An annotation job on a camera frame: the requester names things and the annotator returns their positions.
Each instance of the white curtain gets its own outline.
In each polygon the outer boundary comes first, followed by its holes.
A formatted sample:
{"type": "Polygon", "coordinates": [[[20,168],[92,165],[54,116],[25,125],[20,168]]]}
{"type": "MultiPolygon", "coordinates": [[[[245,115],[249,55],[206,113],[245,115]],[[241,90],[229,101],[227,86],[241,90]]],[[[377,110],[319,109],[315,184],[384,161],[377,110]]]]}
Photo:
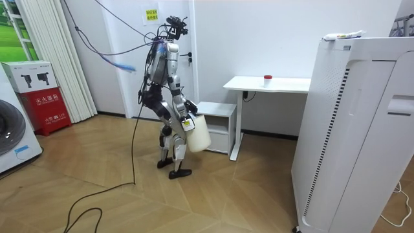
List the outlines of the white curtain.
{"type": "Polygon", "coordinates": [[[17,0],[34,49],[49,61],[72,123],[96,114],[96,107],[76,53],[59,0],[17,0]]]}

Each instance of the washing machine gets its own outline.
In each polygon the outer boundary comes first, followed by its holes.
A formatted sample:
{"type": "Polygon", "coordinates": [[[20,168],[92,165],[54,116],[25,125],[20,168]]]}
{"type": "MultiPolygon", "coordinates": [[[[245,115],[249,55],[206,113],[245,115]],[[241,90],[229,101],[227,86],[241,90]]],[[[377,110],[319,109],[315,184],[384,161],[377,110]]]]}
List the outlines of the washing machine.
{"type": "Polygon", "coordinates": [[[0,173],[41,152],[28,118],[0,67],[0,173]]]}

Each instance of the green grass picture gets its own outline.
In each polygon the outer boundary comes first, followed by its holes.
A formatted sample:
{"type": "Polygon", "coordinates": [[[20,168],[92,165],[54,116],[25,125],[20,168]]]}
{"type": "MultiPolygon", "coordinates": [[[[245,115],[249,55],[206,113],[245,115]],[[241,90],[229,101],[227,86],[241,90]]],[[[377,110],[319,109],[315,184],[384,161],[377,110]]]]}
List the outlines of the green grass picture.
{"type": "MultiPolygon", "coordinates": [[[[14,30],[13,25],[3,13],[4,4],[0,2],[0,61],[27,61],[25,51],[23,50],[19,38],[14,30]]],[[[26,27],[22,20],[17,21],[22,36],[28,38],[26,27]]],[[[38,60],[31,43],[27,43],[33,60],[38,60]]]]}

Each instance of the purifier vent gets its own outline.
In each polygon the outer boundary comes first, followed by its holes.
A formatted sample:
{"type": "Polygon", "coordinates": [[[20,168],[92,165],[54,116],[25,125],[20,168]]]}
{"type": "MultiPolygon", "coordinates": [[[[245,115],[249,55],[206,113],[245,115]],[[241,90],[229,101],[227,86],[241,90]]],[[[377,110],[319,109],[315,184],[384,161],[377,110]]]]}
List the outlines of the purifier vent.
{"type": "Polygon", "coordinates": [[[349,69],[346,69],[345,74],[344,74],[343,79],[342,79],[342,83],[341,83],[341,86],[340,86],[338,96],[336,98],[336,103],[335,103],[334,111],[332,113],[331,121],[329,122],[329,127],[328,127],[328,132],[326,133],[325,142],[323,142],[321,156],[320,156],[319,161],[318,161],[318,167],[316,168],[316,172],[315,172],[315,176],[313,178],[312,186],[310,188],[308,199],[306,201],[305,211],[303,213],[303,216],[305,216],[305,217],[306,217],[308,209],[309,209],[309,204],[311,203],[313,191],[315,190],[316,181],[318,180],[319,172],[321,170],[323,158],[325,156],[326,147],[327,147],[328,142],[329,142],[329,137],[331,136],[332,127],[334,126],[334,121],[335,121],[335,118],[336,118],[336,114],[338,113],[339,103],[341,102],[343,90],[345,89],[345,85],[346,85],[346,82],[347,82],[347,79],[348,79],[348,74],[349,74],[349,69]]]}

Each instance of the white desk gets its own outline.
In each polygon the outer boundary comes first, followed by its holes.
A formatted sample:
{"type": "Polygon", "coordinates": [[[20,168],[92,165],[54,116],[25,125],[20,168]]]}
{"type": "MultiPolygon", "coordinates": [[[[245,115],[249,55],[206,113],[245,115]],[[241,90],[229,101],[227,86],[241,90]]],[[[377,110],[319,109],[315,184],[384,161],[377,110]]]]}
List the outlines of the white desk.
{"type": "Polygon", "coordinates": [[[241,107],[243,104],[243,91],[257,91],[267,93],[308,93],[311,85],[310,78],[273,78],[268,87],[263,86],[263,77],[236,76],[223,87],[237,91],[237,119],[235,131],[235,144],[230,160],[235,161],[239,154],[243,133],[241,133],[241,107]]]}

